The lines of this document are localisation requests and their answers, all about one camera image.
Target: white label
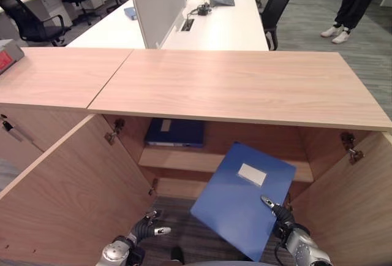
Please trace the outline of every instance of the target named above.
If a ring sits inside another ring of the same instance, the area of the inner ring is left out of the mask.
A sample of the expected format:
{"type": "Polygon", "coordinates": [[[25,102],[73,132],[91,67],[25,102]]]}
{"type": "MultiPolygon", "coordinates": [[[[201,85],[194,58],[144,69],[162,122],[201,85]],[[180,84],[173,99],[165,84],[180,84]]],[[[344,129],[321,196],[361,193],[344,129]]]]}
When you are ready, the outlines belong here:
{"type": "Polygon", "coordinates": [[[263,185],[264,179],[267,176],[267,174],[263,171],[257,170],[245,163],[242,164],[240,170],[238,171],[238,175],[247,180],[250,180],[257,186],[263,185]]]}
{"type": "Polygon", "coordinates": [[[160,131],[168,132],[170,130],[170,125],[172,125],[172,121],[170,119],[164,119],[162,121],[162,126],[160,127],[160,131]]]}

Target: robotic arm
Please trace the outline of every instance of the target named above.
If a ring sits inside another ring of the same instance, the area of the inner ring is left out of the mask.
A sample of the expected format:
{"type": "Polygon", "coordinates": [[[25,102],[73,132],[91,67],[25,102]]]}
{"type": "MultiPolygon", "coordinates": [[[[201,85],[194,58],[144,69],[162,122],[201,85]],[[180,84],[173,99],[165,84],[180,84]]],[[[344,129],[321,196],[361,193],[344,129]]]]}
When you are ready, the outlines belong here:
{"type": "MultiPolygon", "coordinates": [[[[281,242],[275,248],[275,257],[281,266],[284,265],[277,256],[279,247],[285,248],[294,257],[296,266],[333,266],[330,257],[319,249],[310,237],[308,229],[295,223],[291,212],[283,206],[273,203],[265,196],[260,198],[276,215],[273,232],[281,242]]],[[[96,266],[140,266],[145,252],[137,246],[138,243],[144,238],[168,234],[171,231],[169,227],[153,226],[159,215],[160,212],[156,210],[147,213],[142,220],[136,223],[128,236],[116,237],[104,248],[96,266]]]]}
{"type": "Polygon", "coordinates": [[[333,266],[330,257],[310,237],[308,229],[295,223],[291,212],[265,196],[260,198],[276,215],[273,232],[281,239],[275,248],[275,257],[280,265],[283,263],[277,256],[277,250],[281,246],[294,257],[297,266],[333,266]]]}
{"type": "Polygon", "coordinates": [[[154,227],[160,212],[153,210],[136,223],[128,236],[119,235],[102,251],[96,266],[139,266],[143,262],[145,252],[138,247],[144,238],[168,234],[170,227],[154,227]]]}

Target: blue book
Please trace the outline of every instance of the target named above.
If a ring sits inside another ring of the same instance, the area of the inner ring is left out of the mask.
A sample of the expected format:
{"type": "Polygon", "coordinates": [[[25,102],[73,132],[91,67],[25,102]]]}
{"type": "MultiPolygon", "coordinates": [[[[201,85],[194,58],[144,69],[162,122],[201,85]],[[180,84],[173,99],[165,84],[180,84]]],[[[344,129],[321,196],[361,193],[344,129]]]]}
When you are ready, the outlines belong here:
{"type": "Polygon", "coordinates": [[[137,15],[134,7],[126,7],[124,9],[124,13],[127,15],[128,18],[131,20],[137,20],[137,15]]]}

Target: wooden countertop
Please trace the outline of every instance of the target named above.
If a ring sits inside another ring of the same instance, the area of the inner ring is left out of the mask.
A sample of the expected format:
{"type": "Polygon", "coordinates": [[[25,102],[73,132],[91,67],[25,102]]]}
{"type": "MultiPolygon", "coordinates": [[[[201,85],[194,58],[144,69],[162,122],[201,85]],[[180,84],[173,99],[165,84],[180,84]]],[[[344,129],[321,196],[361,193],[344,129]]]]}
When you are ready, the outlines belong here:
{"type": "Polygon", "coordinates": [[[0,104],[85,109],[132,50],[37,47],[0,75],[0,104]]]}
{"type": "Polygon", "coordinates": [[[392,130],[338,53],[134,50],[88,107],[99,113],[392,130]]]}

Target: white divider panel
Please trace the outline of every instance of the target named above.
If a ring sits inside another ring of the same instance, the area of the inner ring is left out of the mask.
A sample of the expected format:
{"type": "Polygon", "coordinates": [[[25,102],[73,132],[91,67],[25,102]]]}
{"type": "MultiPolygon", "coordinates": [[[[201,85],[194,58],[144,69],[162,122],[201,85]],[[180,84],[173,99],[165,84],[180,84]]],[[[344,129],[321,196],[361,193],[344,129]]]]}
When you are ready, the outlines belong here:
{"type": "Polygon", "coordinates": [[[146,48],[160,48],[179,23],[186,0],[134,0],[134,6],[146,48]]]}

